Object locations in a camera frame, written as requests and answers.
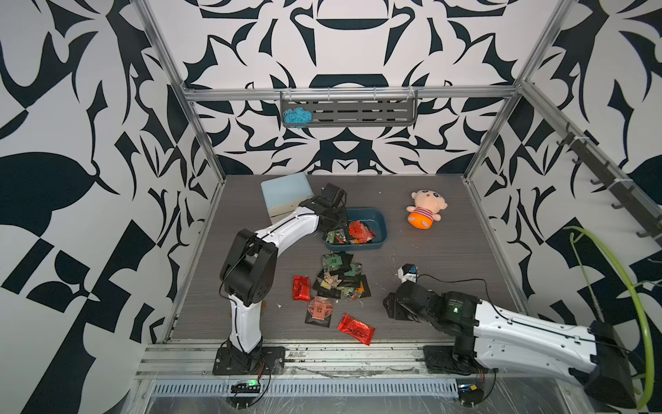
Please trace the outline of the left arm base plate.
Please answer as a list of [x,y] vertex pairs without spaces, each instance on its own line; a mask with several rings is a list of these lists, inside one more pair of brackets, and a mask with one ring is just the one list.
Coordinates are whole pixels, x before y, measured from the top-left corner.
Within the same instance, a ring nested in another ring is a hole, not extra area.
[[245,354],[232,344],[217,350],[212,374],[250,375],[269,371],[280,374],[285,363],[285,347],[258,346],[251,353]]

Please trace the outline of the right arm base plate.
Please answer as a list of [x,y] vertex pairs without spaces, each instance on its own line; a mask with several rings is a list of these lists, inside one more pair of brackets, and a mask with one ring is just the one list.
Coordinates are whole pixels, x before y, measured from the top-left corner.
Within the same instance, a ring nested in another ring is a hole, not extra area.
[[498,373],[498,368],[488,368],[478,361],[474,350],[456,349],[452,346],[426,345],[422,348],[423,362],[429,374],[471,374]]

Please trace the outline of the pink label black tea bag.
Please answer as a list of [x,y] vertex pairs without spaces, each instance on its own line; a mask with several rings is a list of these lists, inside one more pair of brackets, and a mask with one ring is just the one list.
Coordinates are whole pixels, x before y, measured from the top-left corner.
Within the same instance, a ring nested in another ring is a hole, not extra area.
[[308,304],[305,324],[328,328],[334,310],[334,301],[331,298],[315,296]]

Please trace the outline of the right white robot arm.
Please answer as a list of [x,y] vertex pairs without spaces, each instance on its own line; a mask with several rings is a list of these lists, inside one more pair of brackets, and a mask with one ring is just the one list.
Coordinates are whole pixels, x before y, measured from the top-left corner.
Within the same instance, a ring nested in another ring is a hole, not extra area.
[[383,305],[391,319],[427,323],[453,338],[451,346],[424,347],[431,373],[539,374],[579,385],[606,405],[636,406],[627,350],[609,324],[555,324],[469,294],[437,294],[411,280],[389,293]]

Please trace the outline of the teal plastic storage box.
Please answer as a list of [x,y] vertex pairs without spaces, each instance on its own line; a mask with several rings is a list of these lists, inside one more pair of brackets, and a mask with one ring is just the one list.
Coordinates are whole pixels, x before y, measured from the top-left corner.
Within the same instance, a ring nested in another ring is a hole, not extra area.
[[343,229],[332,230],[322,236],[327,248],[334,252],[376,250],[387,240],[384,215],[374,208],[349,208],[348,223]]

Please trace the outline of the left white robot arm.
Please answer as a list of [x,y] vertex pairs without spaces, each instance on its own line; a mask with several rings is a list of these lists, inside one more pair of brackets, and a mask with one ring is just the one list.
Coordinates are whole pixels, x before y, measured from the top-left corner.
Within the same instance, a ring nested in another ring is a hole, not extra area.
[[232,312],[232,351],[250,356],[261,348],[261,303],[272,289],[279,255],[306,236],[347,226],[347,192],[329,183],[275,224],[237,233],[220,272],[219,288]]

